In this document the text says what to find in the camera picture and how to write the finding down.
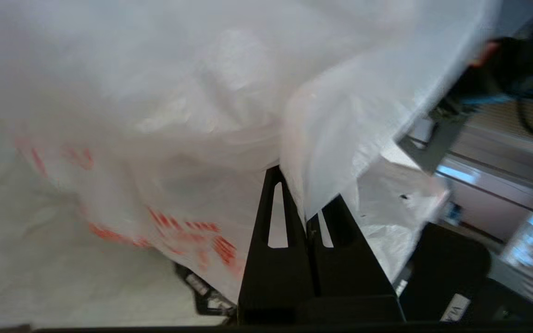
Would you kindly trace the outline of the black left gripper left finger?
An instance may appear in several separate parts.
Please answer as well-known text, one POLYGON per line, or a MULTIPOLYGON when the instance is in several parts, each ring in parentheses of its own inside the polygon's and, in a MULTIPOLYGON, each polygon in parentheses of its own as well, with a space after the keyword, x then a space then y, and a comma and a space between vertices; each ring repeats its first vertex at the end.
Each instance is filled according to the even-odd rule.
POLYGON ((297 322, 297 309, 315 296, 307 239, 296 204, 280 168, 265 174, 239 293, 240 325, 287 325, 297 322), (283 192, 287 247, 268 244, 275 187, 283 192))

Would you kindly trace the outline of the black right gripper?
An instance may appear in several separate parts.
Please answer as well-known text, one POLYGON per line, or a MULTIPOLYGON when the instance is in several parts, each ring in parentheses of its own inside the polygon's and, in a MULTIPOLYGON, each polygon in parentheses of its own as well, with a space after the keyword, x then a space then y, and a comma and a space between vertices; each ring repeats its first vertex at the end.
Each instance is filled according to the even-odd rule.
POLYGON ((178 263, 174 268, 178 278, 192 291, 197 314, 228 318, 237 315, 237 306, 192 270, 178 263))

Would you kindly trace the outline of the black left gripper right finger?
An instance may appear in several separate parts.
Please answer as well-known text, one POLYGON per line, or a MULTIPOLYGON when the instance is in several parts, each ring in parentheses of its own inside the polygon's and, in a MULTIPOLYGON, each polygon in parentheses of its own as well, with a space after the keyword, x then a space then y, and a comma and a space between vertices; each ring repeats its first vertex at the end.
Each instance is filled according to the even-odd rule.
POLYGON ((303 324, 382 324, 405 321, 398 297, 342 196, 322 209, 332 241, 323 243, 319 218, 307 222, 314 295, 297 308, 303 324))

